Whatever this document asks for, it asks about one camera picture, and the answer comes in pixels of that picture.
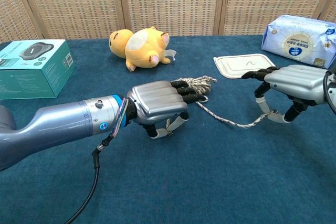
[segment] black cable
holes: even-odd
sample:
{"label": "black cable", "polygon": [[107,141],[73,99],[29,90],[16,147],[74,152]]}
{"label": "black cable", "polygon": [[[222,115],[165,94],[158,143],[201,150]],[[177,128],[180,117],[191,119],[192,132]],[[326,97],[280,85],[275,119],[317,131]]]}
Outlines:
{"label": "black cable", "polygon": [[330,71],[327,71],[323,77],[323,93],[324,96],[329,104],[329,107],[332,109],[332,111],[336,114],[336,107],[335,105],[332,103],[328,90],[327,90],[327,82],[328,82],[328,77],[331,75],[332,73]]}
{"label": "black cable", "polygon": [[96,189],[97,182],[98,182],[98,175],[99,175],[99,153],[100,151],[98,149],[94,149],[94,151],[92,152],[94,169],[96,173],[95,173],[95,180],[93,182],[91,192],[89,193],[88,197],[84,201],[83,205],[77,210],[77,212],[67,222],[65,222],[65,224],[72,223],[80,215],[80,213],[84,210],[84,208],[89,203],[93,193],[95,192],[94,190]]}

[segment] product box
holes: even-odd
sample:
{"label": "product box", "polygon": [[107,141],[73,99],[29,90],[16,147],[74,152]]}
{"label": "product box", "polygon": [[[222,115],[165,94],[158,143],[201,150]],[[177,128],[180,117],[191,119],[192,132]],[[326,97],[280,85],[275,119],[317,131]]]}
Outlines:
{"label": "product box", "polygon": [[55,98],[74,68],[63,39],[13,41],[0,51],[0,99]]}
{"label": "product box", "polygon": [[321,68],[336,56],[336,24],[282,15],[271,22],[262,38],[262,50]]}

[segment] teal box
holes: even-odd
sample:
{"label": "teal box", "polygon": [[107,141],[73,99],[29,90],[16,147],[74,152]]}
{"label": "teal box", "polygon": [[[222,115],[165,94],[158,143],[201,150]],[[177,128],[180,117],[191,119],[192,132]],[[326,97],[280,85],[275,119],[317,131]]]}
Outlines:
{"label": "teal box", "polygon": [[74,68],[63,39],[13,41],[0,51],[0,99],[55,98]]}

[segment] wire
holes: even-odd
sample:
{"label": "wire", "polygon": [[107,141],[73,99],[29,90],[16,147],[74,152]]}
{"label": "wire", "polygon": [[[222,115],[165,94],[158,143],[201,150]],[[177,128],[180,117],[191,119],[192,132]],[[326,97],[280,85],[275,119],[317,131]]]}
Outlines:
{"label": "wire", "polygon": [[98,175],[99,175],[99,153],[102,151],[104,147],[108,146],[110,141],[117,135],[122,119],[124,118],[124,115],[126,113],[127,106],[128,106],[128,99],[123,98],[121,105],[119,107],[118,115],[117,115],[115,126],[113,128],[112,133],[108,135],[104,140],[102,140],[101,144],[98,145],[92,152],[93,164],[94,164],[94,169],[96,170],[96,174],[95,174],[95,180],[93,182],[91,192],[89,193],[83,205],[77,210],[77,212],[67,222],[65,222],[65,224],[72,223],[81,214],[81,212],[84,210],[84,208],[89,203],[93,193],[95,192],[94,190],[96,189],[97,182],[98,182]]}
{"label": "wire", "polygon": [[328,77],[331,75],[332,73],[327,71],[323,77],[323,93],[324,96],[329,104],[329,107],[332,109],[332,111],[336,114],[336,107],[334,106],[334,104],[332,103],[330,96],[329,96],[329,92],[327,91],[327,81],[328,81]]}
{"label": "wire", "polygon": [[91,192],[89,193],[88,197],[86,198],[86,200],[84,201],[83,205],[77,210],[77,212],[67,221],[65,222],[65,224],[70,224],[72,223],[79,215],[80,213],[84,210],[84,208],[87,206],[87,204],[89,203],[93,193],[95,192],[94,190],[96,189],[97,186],[97,182],[98,182],[98,175],[99,175],[99,167],[95,167],[94,168],[96,170],[95,173],[95,180],[93,182],[92,185],[92,189]]}

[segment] robotic hand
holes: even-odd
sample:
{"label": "robotic hand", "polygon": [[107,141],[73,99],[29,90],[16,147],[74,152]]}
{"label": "robotic hand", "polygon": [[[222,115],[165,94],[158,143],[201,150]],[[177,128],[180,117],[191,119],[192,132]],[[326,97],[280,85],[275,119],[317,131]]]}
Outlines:
{"label": "robotic hand", "polygon": [[[35,152],[111,132],[132,120],[143,126],[151,138],[163,137],[188,120],[187,104],[206,97],[185,81],[157,81],[133,87],[126,97],[111,95],[39,109],[32,121],[17,130],[11,112],[0,106],[0,170]],[[169,129],[155,124],[178,115]]]}
{"label": "robotic hand", "polygon": [[[268,118],[278,123],[292,122],[308,106],[328,103],[336,113],[335,93],[336,69],[325,70],[304,65],[290,65],[287,67],[269,67],[258,71],[250,71],[242,79],[253,78],[263,83],[255,90],[256,102]],[[274,89],[287,95],[293,105],[286,114],[270,113],[264,94]]]}

